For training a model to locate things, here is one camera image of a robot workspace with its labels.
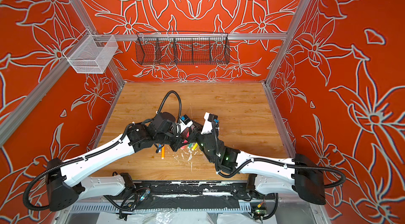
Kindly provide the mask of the orange marker pen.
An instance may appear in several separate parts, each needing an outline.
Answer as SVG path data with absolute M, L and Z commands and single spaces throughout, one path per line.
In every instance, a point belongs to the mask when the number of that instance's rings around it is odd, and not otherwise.
M 163 160 L 165 158 L 165 147 L 163 146 L 160 150 L 161 152 L 161 159 Z

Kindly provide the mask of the pink marker pen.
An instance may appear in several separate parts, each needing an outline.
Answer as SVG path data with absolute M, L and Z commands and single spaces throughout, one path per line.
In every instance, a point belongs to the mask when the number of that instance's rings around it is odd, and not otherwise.
M 182 147 L 182 149 L 186 146 L 186 145 L 188 145 L 188 137 L 189 137 L 189 129 L 187 129 L 187 130 L 185 130 L 183 133 L 182 133 L 182 136 L 184 137 L 184 145 L 183 145 L 183 147 Z

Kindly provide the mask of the yellow marker pen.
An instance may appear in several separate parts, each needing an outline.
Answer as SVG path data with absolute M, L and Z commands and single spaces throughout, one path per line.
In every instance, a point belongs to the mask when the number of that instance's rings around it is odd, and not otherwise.
M 193 146 L 193 148 L 192 148 L 192 150 L 193 150 L 193 151 L 196 150 L 197 147 L 198 147 L 198 144 L 195 143 L 194 146 Z

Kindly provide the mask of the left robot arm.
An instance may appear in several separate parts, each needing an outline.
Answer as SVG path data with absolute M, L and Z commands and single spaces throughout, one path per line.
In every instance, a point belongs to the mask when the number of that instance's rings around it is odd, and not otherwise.
M 160 148 L 167 145 L 177 151 L 186 144 L 195 142 L 201 129 L 202 125 L 187 115 L 174 118 L 167 112 L 158 113 L 154 118 L 141 123 L 130 123 L 122 134 L 87 154 L 66 161 L 61 161 L 58 157 L 49 161 L 46 170 L 26 187 L 23 204 L 32 211 L 56 212 L 78 200 L 102 196 L 119 210 L 128 211 L 133 206 L 118 205 L 114 198 L 139 197 L 131 176 L 128 173 L 119 173 L 107 177 L 93 177 L 92 174 L 119 159 L 152 146 Z M 31 190 L 41 179 L 46 182 L 46 206 L 36 206 L 30 200 Z

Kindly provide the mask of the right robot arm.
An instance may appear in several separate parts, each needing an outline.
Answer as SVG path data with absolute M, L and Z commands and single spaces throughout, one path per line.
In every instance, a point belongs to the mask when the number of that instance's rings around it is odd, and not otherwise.
M 325 205 L 325 190 L 346 181 L 340 170 L 317 166 L 302 154 L 277 159 L 229 148 L 214 131 L 199 133 L 196 143 L 218 175 L 227 179 L 237 174 L 252 175 L 253 190 L 262 195 L 295 193 L 306 202 Z

